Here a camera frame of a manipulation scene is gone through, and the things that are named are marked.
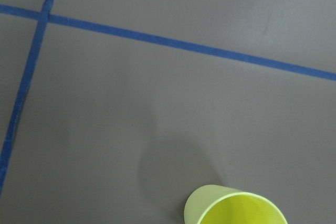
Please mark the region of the yellow paper cup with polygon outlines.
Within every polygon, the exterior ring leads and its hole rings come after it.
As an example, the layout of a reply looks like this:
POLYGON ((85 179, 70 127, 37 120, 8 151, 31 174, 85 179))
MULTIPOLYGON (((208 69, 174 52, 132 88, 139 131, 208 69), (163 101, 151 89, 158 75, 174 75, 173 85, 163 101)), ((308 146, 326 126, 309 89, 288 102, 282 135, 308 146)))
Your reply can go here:
POLYGON ((194 190, 184 207, 185 223, 287 223, 267 198, 219 185, 194 190))

